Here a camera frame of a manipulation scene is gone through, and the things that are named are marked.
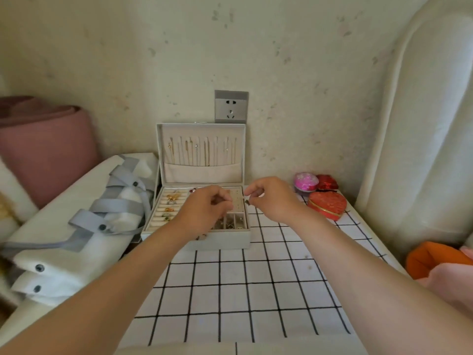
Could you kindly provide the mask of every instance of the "pink fabric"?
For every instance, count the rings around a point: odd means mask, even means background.
[[[461,247],[460,250],[463,252],[464,255],[468,256],[470,259],[473,259],[473,249],[468,247]]]
[[[38,208],[101,161],[88,113],[16,96],[0,100],[0,155]]]
[[[473,266],[443,263],[417,281],[473,319]]]

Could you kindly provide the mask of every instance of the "ring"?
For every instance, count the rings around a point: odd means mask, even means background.
[[[168,200],[170,201],[175,201],[176,199],[178,199],[180,196],[180,194],[168,194],[166,195],[166,197],[168,197]]]

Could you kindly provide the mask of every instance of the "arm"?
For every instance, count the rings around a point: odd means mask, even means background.
[[[10,340],[0,355],[113,354],[174,255],[232,208],[231,197],[222,188],[198,189],[172,221]]]
[[[299,202],[281,179],[259,179],[245,195],[304,241],[370,354],[472,353],[473,321]]]

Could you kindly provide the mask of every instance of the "power socket panel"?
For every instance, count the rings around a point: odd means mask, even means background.
[[[243,91],[215,91],[215,123],[246,123],[250,94]]]

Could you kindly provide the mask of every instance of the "hand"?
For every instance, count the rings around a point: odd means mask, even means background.
[[[218,219],[223,218],[232,209],[230,191],[218,185],[209,185],[189,195],[170,223],[180,223],[189,240],[192,240],[207,233]]]
[[[255,180],[245,189],[245,195],[250,196],[251,205],[279,223],[288,224],[304,207],[290,186],[277,177]]]

